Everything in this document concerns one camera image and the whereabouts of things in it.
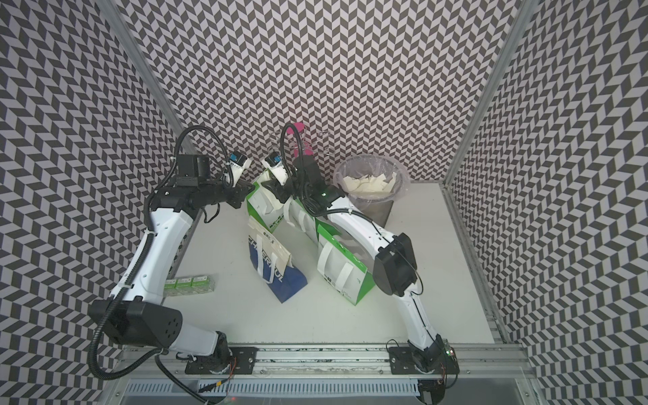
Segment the white ribbon handle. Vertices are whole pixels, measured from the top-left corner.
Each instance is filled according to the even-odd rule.
[[[322,248],[322,252],[319,254],[318,259],[318,271],[322,275],[325,275],[324,270],[326,267],[326,262],[328,261],[329,255],[332,250],[333,244],[327,240],[324,244],[324,247]],[[338,278],[333,282],[333,287],[335,287],[337,291],[342,291],[342,288],[344,288],[344,284],[347,283],[347,279],[349,278],[354,267],[355,266],[350,262],[346,262],[346,264],[342,266],[342,270],[340,271],[340,274],[338,274]]]
[[[293,224],[292,221],[290,220],[290,203],[291,202],[292,202],[292,197],[290,197],[288,199],[288,201],[286,201],[286,203],[284,204],[284,219],[286,220],[286,222],[288,222],[288,225],[290,225],[292,227],[295,227],[295,224]]]
[[[324,247],[322,248],[322,253],[319,254],[319,259],[318,259],[318,271],[322,275],[324,275],[324,267],[326,267],[326,261],[329,259],[330,251],[332,249],[333,249],[333,244],[328,240],[326,240],[324,243]]]
[[[342,291],[342,288],[344,288],[344,285],[347,283],[347,279],[349,278],[349,275],[351,274],[351,270],[353,270],[355,266],[353,264],[347,262],[347,264],[342,267],[342,271],[338,275],[338,278],[335,280],[335,289],[337,291]]]
[[[288,222],[288,225],[290,225],[292,227],[295,227],[295,224],[290,220],[290,204],[293,201],[295,201],[295,200],[293,200],[292,197],[291,197],[284,204],[284,219],[286,220],[286,222]],[[301,231],[306,233],[306,224],[305,224],[306,211],[301,209],[301,207],[300,207],[300,210],[299,210],[299,217],[298,218],[299,218],[299,226],[301,227]]]
[[[299,226],[301,227],[301,231],[306,233],[306,224],[304,223],[304,220],[306,219],[306,211],[300,209],[299,210]]]
[[[272,252],[272,255],[270,256],[270,281],[266,280],[263,277],[263,266],[264,266],[263,237],[261,236],[261,234],[257,233],[257,273],[259,274],[259,277],[261,277],[261,279],[268,284],[272,284],[275,280],[276,264],[277,264],[277,254]]]

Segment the trash bin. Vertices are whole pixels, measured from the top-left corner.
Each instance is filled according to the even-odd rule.
[[[410,186],[410,175],[392,157],[358,155],[340,163],[333,182],[349,194],[359,210],[384,227],[394,200]]]

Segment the pink object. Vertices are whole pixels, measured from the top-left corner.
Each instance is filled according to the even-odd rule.
[[[297,127],[297,131],[299,131],[299,134],[301,135],[304,132],[304,124],[302,122],[295,122],[294,126]],[[286,130],[286,133],[290,135],[292,133],[292,128],[289,128]]]
[[[295,122],[295,127],[297,127],[297,131],[299,131],[300,135],[304,135],[304,124],[302,122]],[[286,130],[286,133],[292,134],[292,128],[289,128]],[[304,155],[312,155],[313,154],[313,148],[310,146],[310,143],[306,142],[302,138],[302,142],[304,143]],[[297,142],[295,142],[295,148],[293,150],[293,154],[295,157],[299,155],[299,149],[297,148]]]

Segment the ventilation grille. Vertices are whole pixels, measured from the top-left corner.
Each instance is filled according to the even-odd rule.
[[[201,380],[200,387],[217,380]],[[209,393],[215,395],[237,395],[239,397],[412,397],[418,395],[416,380],[400,378],[384,380],[338,379],[291,379],[270,381],[232,381],[214,388]]]
[[[130,380],[126,387],[126,394],[167,394],[172,390],[173,383],[168,380]]]
[[[189,384],[199,388],[215,383],[215,379],[193,380]],[[414,397],[419,394],[416,380],[409,378],[273,378],[267,381],[241,378],[234,379],[228,385],[225,383],[211,391],[202,393],[206,396],[236,395],[238,397],[277,397],[277,398],[321,398],[321,397]],[[179,388],[176,389],[171,381],[166,379],[140,379],[133,378],[129,381],[124,392],[130,396],[155,397],[158,395],[174,396],[186,395]]]

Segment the box of packaged items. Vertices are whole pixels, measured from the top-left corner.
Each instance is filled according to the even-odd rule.
[[[216,281],[211,275],[197,275],[194,277],[180,277],[167,280],[164,286],[164,296],[204,294],[214,291]]]

